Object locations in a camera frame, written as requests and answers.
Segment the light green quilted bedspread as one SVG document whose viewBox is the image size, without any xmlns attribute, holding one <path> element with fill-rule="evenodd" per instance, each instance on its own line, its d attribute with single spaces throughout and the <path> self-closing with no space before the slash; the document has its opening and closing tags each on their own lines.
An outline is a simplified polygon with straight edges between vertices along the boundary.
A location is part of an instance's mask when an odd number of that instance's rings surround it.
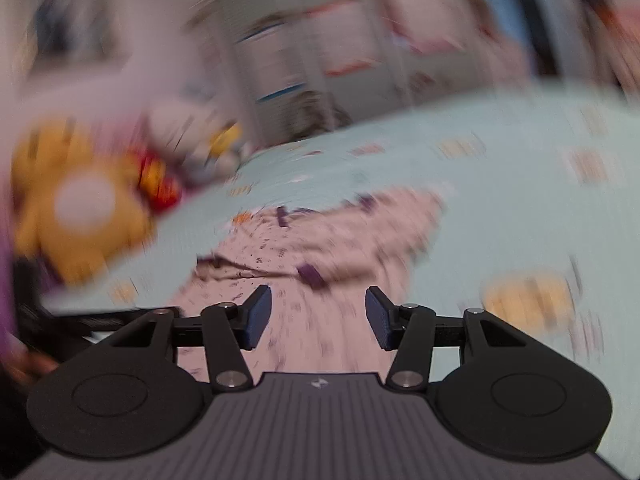
<svg viewBox="0 0 640 480">
<path fill-rule="evenodd" d="M 236 216 L 320 210 L 392 186 L 445 204 L 407 297 L 454 315 L 485 286 L 565 276 L 574 320 L 544 342 L 597 375 L 613 400 L 600 455 L 639 474 L 639 104 L 615 91 L 541 84 L 475 92 L 255 155 L 187 198 L 154 242 L 103 278 L 44 296 L 55 313 L 167 304 Z"/>
</svg>

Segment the pink patterned pajama garment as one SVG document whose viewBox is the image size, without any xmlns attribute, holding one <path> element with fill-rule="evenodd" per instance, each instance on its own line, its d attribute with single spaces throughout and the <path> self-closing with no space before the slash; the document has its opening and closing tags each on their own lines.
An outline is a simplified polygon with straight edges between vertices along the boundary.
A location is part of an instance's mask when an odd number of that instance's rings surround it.
<svg viewBox="0 0 640 480">
<path fill-rule="evenodd" d="M 265 372 L 385 375 L 393 356 L 375 340 L 364 295 L 376 286 L 406 299 L 413 263 L 426 254 L 445 206 L 433 191 L 392 188 L 332 209 L 264 208 L 232 226 L 172 303 L 195 316 L 272 291 L 268 326 L 245 361 Z"/>
</svg>

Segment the red plush toy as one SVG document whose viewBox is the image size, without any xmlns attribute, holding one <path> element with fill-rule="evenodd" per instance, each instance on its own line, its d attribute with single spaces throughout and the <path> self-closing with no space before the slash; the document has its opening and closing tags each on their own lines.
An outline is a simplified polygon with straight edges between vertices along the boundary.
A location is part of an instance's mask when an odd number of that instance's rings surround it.
<svg viewBox="0 0 640 480">
<path fill-rule="evenodd" d="M 181 202 L 182 186 L 160 156 L 146 148 L 134 148 L 127 155 L 138 167 L 137 189 L 153 214 L 163 214 Z"/>
</svg>

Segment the yellow plush toy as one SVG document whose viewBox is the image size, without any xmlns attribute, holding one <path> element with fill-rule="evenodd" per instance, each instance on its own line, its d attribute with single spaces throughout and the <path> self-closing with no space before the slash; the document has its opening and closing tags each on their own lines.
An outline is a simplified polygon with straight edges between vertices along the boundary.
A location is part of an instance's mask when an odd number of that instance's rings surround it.
<svg viewBox="0 0 640 480">
<path fill-rule="evenodd" d="M 155 232 L 139 174 L 133 157 L 96 152 L 75 118 L 37 122 L 12 156 L 14 252 L 45 258 L 65 285 L 92 280 Z"/>
</svg>

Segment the sliding door wardrobe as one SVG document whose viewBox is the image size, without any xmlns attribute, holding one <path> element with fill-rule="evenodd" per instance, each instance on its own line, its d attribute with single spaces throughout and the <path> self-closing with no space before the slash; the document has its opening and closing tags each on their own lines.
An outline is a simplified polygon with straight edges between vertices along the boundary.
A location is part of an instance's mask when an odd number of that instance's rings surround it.
<svg viewBox="0 0 640 480">
<path fill-rule="evenodd" d="M 280 144 L 480 88 L 466 0 L 200 0 L 248 131 Z"/>
</svg>

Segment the white cat plush toy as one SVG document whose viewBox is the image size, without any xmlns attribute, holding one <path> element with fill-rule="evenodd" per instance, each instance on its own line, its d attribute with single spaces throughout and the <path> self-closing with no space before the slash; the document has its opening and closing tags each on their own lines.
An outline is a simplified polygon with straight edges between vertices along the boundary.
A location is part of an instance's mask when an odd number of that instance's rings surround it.
<svg viewBox="0 0 640 480">
<path fill-rule="evenodd" d="M 152 150 L 190 188 L 232 178 L 254 153 L 239 122 L 214 103 L 173 98 L 146 113 Z"/>
</svg>

